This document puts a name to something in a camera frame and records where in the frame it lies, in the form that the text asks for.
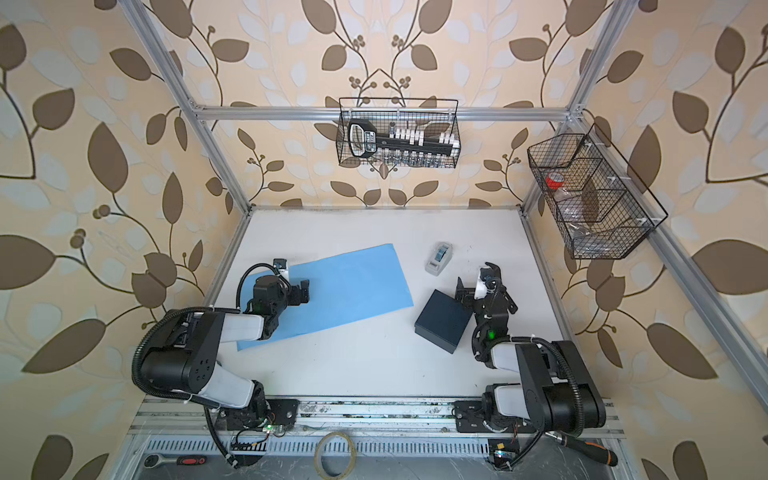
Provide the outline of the light blue wrapping paper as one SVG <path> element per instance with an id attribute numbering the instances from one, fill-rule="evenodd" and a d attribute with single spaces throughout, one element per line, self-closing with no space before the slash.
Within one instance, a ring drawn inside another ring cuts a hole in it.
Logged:
<path id="1" fill-rule="evenodd" d="M 391 244 L 348 252 L 281 270 L 293 285 L 309 282 L 309 301 L 287 308 L 265 340 L 236 342 L 237 348 L 266 345 L 321 332 L 413 306 L 395 248 Z"/>

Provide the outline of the dark blue gift box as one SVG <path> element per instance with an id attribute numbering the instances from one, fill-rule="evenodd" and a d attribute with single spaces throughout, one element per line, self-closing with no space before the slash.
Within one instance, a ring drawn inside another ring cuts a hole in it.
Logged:
<path id="1" fill-rule="evenodd" d="M 471 316 L 470 309 L 445 293 L 434 290 L 419 314 L 414 330 L 418 336 L 453 354 Z"/>

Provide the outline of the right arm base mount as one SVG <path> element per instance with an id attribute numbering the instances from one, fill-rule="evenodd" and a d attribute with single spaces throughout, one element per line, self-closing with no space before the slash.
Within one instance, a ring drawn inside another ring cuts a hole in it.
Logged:
<path id="1" fill-rule="evenodd" d="M 528 420 L 487 414 L 480 400 L 457 400 L 453 403 L 451 414 L 459 433 L 511 435 L 535 432 Z"/>

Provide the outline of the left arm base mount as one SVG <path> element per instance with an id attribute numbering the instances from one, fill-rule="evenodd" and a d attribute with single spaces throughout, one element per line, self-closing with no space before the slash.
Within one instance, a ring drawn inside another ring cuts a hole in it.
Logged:
<path id="1" fill-rule="evenodd" d="M 296 398 L 267 398 L 264 407 L 251 405 L 244 409 L 223 408 L 213 417 L 214 425 L 217 430 L 231 432 L 262 430 L 267 426 L 285 432 L 295 425 L 299 405 L 300 401 Z"/>

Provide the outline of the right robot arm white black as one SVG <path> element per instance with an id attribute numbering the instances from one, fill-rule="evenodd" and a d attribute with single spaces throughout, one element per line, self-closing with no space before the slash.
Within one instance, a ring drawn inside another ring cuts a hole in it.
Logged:
<path id="1" fill-rule="evenodd" d="M 484 428 L 501 433 L 524 421 L 539 432 L 578 437 L 605 425 L 604 401 L 572 341 L 511 333 L 508 322 L 518 306 L 498 265 L 485 263 L 473 287 L 458 281 L 455 299 L 474 314 L 475 360 L 518 376 L 516 383 L 486 387 L 480 408 Z"/>

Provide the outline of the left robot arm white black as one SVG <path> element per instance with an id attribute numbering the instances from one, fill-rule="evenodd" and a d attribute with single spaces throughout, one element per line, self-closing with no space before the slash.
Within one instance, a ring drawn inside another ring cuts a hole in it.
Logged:
<path id="1" fill-rule="evenodd" d="M 134 385 L 158 398 L 265 417 L 263 385 L 230 372 L 218 356 L 223 343 L 269 340 L 286 309 L 309 302 L 308 280 L 292 284 L 277 267 L 270 270 L 255 280 L 244 309 L 187 307 L 165 314 L 136 348 Z"/>

